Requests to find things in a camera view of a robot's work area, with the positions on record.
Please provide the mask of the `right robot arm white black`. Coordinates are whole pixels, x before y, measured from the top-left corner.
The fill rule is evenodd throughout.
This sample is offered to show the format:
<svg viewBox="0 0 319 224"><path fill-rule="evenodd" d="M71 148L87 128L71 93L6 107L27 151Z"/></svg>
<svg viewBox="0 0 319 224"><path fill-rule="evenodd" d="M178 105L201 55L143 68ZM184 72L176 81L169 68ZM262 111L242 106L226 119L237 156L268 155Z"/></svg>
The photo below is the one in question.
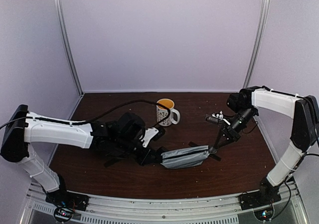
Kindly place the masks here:
<svg viewBox="0 0 319 224"><path fill-rule="evenodd" d="M221 126L213 151L239 140L248 122L258 117L267 142L274 145L278 155L274 168L260 182L256 193L259 204L267 204L279 186L297 170L309 149L319 141L319 106L314 96L302 97L275 91L266 86L243 88L230 94L227 106L234 111L231 116L223 112L212 113L206 120Z"/></svg>

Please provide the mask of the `grey zipper pouch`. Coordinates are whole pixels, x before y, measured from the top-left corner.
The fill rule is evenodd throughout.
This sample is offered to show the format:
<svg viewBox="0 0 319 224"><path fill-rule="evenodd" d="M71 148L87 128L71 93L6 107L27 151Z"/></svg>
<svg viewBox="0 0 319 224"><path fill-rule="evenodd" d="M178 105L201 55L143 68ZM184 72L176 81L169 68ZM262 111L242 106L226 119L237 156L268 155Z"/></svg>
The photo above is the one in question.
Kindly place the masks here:
<svg viewBox="0 0 319 224"><path fill-rule="evenodd" d="M210 155L216 154L213 146L202 145L165 151L160 164L166 169L183 169L201 165Z"/></svg>

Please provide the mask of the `right circuit board with leds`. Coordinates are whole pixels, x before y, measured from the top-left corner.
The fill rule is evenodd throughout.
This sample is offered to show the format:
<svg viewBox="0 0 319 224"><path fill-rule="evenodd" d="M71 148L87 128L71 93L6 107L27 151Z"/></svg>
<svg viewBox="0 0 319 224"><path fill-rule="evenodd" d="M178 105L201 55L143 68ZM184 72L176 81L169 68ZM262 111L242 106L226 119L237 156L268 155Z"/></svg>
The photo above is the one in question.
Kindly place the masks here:
<svg viewBox="0 0 319 224"><path fill-rule="evenodd" d="M270 221L274 216L274 208L273 207L267 207L263 209L258 209L254 211L254 216L257 220L261 222L268 222Z"/></svg>

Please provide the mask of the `circuit board with leds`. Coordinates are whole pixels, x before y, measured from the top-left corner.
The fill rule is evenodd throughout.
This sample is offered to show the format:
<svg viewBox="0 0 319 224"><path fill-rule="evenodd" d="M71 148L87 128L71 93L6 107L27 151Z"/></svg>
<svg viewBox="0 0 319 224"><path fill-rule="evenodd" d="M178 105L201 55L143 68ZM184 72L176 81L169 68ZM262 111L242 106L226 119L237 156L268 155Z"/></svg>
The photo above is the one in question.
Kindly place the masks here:
<svg viewBox="0 0 319 224"><path fill-rule="evenodd" d="M70 221L73 218L73 215L73 212L61 207L57 207L53 212L53 217L61 223Z"/></svg>
<svg viewBox="0 0 319 224"><path fill-rule="evenodd" d="M274 208L273 207L267 207L263 209L258 209L254 211L254 216L257 220L261 222L268 222L270 221L274 216Z"/></svg>

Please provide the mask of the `front aluminium rail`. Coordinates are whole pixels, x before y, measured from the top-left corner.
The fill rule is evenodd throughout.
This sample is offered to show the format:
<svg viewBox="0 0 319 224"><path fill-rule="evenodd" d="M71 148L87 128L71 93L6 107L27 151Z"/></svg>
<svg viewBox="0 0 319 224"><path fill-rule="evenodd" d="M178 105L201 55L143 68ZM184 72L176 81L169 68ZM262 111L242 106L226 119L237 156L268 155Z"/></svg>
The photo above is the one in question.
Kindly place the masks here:
<svg viewBox="0 0 319 224"><path fill-rule="evenodd" d="M87 209L69 224L262 224L261 214L274 209L272 224L308 224L294 181L280 187L279 202L242 209L239 194L175 200L124 199L89 195Z"/></svg>

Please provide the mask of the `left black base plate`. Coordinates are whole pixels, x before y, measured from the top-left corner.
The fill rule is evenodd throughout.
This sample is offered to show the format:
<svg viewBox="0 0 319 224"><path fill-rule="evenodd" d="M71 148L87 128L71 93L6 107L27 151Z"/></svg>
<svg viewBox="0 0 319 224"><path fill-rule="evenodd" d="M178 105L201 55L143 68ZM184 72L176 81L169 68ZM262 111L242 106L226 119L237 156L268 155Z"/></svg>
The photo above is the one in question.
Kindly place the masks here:
<svg viewBox="0 0 319 224"><path fill-rule="evenodd" d="M59 189L54 192L46 192L45 200L59 208L86 211L89 196Z"/></svg>

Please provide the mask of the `left circuit board with leds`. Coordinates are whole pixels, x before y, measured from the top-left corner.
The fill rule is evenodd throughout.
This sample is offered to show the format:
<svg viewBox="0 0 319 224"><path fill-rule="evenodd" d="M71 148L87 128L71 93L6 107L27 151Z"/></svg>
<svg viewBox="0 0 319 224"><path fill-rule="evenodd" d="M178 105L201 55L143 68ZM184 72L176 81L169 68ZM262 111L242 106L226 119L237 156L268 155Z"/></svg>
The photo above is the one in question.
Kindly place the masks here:
<svg viewBox="0 0 319 224"><path fill-rule="evenodd" d="M70 221L73 218L73 215L73 212L61 207L57 207L53 212L53 217L61 223Z"/></svg>

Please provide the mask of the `left aluminium frame post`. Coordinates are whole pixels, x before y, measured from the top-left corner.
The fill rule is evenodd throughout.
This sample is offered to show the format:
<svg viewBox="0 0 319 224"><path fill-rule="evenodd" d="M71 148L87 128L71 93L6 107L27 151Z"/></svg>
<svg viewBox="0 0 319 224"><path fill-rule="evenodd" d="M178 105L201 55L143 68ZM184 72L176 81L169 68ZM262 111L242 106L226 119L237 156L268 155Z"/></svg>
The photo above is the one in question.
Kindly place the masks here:
<svg viewBox="0 0 319 224"><path fill-rule="evenodd" d="M63 47L65 50L67 62L71 71L71 76L73 78L73 81L75 83L77 93L79 96L82 96L84 94L83 89L80 84L79 76L75 67L72 51L71 51L71 46L67 34L67 28L66 28L66 23L65 23L65 18L64 18L64 13L63 13L63 5L62 5L62 0L54 0L55 7L56 7L56 12L57 12L57 17L59 21L59 26L60 26L60 31L62 35L62 41L63 41Z"/></svg>

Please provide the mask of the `floral ceramic mug yellow inside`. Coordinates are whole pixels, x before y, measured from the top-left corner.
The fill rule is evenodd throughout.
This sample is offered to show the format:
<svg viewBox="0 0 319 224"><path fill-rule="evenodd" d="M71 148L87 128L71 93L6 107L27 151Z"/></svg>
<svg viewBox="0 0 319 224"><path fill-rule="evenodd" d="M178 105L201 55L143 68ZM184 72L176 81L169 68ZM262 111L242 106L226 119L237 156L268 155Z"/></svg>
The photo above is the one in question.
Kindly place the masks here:
<svg viewBox="0 0 319 224"><path fill-rule="evenodd" d="M157 101L157 122L159 125L167 127L180 122L180 112L175 109L175 103L171 99L160 99Z"/></svg>

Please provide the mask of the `aluminium frame post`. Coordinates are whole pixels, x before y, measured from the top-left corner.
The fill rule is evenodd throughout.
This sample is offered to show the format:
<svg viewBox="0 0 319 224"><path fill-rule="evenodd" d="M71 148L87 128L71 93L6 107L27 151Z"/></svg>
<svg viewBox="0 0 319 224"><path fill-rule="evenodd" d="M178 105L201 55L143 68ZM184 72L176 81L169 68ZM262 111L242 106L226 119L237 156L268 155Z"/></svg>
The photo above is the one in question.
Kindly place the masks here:
<svg viewBox="0 0 319 224"><path fill-rule="evenodd" d="M269 8L270 8L270 3L271 0L262 0L261 2L261 8L260 8L260 15L259 15L259 20L258 20L258 25L257 25L257 31L256 31L256 36L255 36L255 41L250 57L250 62L248 66L248 70L246 73L246 77L244 80L243 88L249 87L249 84L251 82L254 68L257 63L262 39L263 39L263 34L265 31L267 19L268 19L268 14L269 14Z"/></svg>
<svg viewBox="0 0 319 224"><path fill-rule="evenodd" d="M73 81L75 83L77 93L79 96L82 96L84 94L83 89L80 84L79 76L75 67L72 51L71 51L71 46L67 34L67 28L66 28L66 23L65 23L65 18L64 18L64 13L63 13L63 5L62 5L62 0L54 0L55 7L56 7L56 12L57 12L57 17L59 21L59 26L60 26L60 31L62 35L62 41L63 41L63 47L65 50L67 62L71 71L71 76L73 78Z"/></svg>

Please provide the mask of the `black comb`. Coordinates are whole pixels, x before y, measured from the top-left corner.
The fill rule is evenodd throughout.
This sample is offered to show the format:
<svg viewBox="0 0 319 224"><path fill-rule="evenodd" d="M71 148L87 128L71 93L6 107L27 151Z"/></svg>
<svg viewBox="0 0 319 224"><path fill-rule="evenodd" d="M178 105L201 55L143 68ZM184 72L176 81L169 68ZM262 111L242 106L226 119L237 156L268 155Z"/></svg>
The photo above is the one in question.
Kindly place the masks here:
<svg viewBox="0 0 319 224"><path fill-rule="evenodd" d="M117 157L109 157L107 158L107 160L104 162L104 167L105 168L109 168L111 167L112 165L116 164L116 163L119 163L123 160L128 160L130 158L129 155L127 156L117 156Z"/></svg>
<svg viewBox="0 0 319 224"><path fill-rule="evenodd" d="M190 147L199 147L199 145L198 144L196 144L196 143L194 143L194 142L189 142L188 143L188 145L190 146ZM219 157L219 156L217 156L214 152L212 152L212 150L213 150L213 148L210 148L209 149L209 157L211 157L211 158L213 158L213 159L215 159L216 161L221 161L221 158Z"/></svg>

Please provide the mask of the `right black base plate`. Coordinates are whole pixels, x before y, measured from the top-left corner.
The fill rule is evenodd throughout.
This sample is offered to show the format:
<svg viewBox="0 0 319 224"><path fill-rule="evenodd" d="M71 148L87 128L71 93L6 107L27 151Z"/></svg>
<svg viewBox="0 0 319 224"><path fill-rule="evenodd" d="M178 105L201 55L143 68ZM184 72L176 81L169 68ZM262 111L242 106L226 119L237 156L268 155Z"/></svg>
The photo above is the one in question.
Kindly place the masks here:
<svg viewBox="0 0 319 224"><path fill-rule="evenodd" d="M238 198L242 211L270 205L282 199L278 193L265 194L260 190L250 193L244 192Z"/></svg>

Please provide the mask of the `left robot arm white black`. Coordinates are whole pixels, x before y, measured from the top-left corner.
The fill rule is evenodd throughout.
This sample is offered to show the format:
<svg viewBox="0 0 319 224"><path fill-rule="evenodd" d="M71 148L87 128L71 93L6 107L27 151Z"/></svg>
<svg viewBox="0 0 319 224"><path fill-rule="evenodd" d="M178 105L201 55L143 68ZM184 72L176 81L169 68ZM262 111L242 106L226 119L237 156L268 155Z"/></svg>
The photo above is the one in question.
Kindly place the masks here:
<svg viewBox="0 0 319 224"><path fill-rule="evenodd" d="M61 175L53 172L36 154L33 142L58 143L93 149L112 157L125 157L135 154L143 164L147 158L161 160L157 153L148 147L159 130L146 128L145 122L134 113L125 113L116 121L71 121L53 119L28 111L27 105L19 105L5 129L1 156L18 163L44 189L47 196L67 206L72 201Z"/></svg>

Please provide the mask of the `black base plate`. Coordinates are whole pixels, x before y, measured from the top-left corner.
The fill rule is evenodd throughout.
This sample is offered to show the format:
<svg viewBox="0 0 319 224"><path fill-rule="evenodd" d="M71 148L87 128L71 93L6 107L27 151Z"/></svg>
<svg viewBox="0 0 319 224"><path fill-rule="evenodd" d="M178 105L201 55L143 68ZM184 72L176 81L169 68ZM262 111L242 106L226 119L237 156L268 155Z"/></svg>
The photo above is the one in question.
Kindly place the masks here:
<svg viewBox="0 0 319 224"><path fill-rule="evenodd" d="M46 192L45 200L59 208L86 211L89 196L59 189L54 192Z"/></svg>
<svg viewBox="0 0 319 224"><path fill-rule="evenodd" d="M242 211L270 205L282 199L278 193L265 194L260 190L250 193L244 192L238 198Z"/></svg>

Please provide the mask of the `right aluminium frame post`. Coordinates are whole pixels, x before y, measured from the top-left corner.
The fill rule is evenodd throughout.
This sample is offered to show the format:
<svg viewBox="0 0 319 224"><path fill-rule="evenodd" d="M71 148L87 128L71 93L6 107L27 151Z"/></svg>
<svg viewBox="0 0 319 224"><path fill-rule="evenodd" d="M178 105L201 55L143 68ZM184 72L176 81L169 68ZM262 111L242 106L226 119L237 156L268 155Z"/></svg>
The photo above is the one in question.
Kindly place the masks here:
<svg viewBox="0 0 319 224"><path fill-rule="evenodd" d="M261 8L260 8L260 15L259 15L259 20L258 20L258 25L257 25L257 31L256 31L256 36L255 36L255 41L250 57L250 62L248 66L248 70L246 73L246 77L244 80L243 88L249 87L249 84L251 82L254 68L257 63L262 39L263 39L263 34L265 31L267 19L268 19L268 14L269 14L269 8L270 8L270 3L271 0L262 0L261 2Z"/></svg>

